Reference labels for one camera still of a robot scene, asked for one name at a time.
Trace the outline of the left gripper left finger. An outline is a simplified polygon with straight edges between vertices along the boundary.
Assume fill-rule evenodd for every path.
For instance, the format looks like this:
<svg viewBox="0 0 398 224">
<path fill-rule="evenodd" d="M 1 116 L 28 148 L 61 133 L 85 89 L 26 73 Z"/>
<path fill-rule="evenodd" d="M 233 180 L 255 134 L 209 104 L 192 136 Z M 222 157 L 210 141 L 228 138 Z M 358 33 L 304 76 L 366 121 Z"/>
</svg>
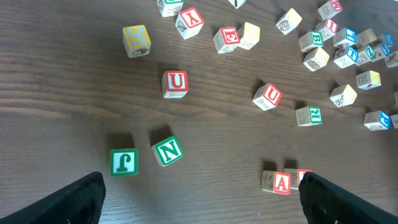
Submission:
<svg viewBox="0 0 398 224">
<path fill-rule="evenodd" d="M 105 196 L 102 173 L 92 172 L 26 208 L 1 218 L 1 223 L 98 223 Z"/>
</svg>

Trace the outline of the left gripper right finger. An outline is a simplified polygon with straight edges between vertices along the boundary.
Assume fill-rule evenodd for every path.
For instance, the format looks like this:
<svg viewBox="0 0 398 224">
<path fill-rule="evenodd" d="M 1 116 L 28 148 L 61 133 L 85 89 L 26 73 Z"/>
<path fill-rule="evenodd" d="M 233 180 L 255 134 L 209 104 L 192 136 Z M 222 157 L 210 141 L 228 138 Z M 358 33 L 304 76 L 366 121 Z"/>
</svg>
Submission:
<svg viewBox="0 0 398 224">
<path fill-rule="evenodd" d="M 397 216 L 313 172 L 303 175 L 298 189 L 309 224 L 397 223 Z"/>
</svg>

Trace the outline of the red A block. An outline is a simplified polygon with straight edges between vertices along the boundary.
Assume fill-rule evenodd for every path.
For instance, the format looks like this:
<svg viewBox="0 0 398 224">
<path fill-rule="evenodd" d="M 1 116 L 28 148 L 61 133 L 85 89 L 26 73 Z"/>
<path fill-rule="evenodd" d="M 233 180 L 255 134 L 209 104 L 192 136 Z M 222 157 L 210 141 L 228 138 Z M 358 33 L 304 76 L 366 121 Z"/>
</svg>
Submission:
<svg viewBox="0 0 398 224">
<path fill-rule="evenodd" d="M 274 194 L 289 195 L 291 175 L 284 172 L 262 171 L 261 189 Z"/>
</svg>

